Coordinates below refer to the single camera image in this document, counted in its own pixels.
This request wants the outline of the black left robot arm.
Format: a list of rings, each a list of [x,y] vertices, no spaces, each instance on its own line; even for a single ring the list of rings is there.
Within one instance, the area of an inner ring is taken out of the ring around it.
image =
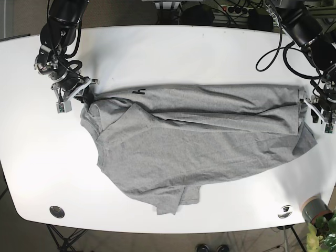
[[[325,133],[335,131],[335,47],[323,39],[323,28],[309,13],[303,1],[265,1],[266,11],[277,22],[280,33],[286,33],[292,42],[278,45],[273,51],[282,53],[283,61],[294,75],[310,81],[313,95],[304,103],[311,109],[314,123],[323,122]],[[316,76],[295,71],[287,60],[287,52],[293,49],[303,53],[316,70]]]

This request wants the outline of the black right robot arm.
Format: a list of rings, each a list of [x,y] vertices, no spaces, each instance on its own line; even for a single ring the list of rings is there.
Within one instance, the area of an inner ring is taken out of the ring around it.
[[[58,101],[58,113],[72,110],[71,100],[92,103],[94,95],[90,85],[99,83],[81,75],[82,62],[73,60],[81,40],[82,18],[89,1],[48,1],[47,23],[40,32],[41,47],[34,69],[48,76]]]

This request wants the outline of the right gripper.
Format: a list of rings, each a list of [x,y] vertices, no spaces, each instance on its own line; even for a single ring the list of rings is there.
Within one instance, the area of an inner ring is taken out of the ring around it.
[[[71,100],[91,104],[94,95],[90,85],[98,84],[99,80],[84,77],[80,74],[82,62],[67,61],[63,55],[57,55],[48,47],[41,47],[35,59],[34,69],[41,75],[48,76],[54,83],[52,91],[57,97],[57,112],[67,113],[72,110]]]

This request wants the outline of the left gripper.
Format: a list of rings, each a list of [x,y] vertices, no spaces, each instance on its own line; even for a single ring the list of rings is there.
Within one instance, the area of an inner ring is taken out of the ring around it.
[[[302,98],[300,102],[307,105],[311,110],[312,122],[324,125],[324,133],[335,133],[335,82],[327,81],[323,88],[319,83],[310,80],[313,86],[311,98]]]

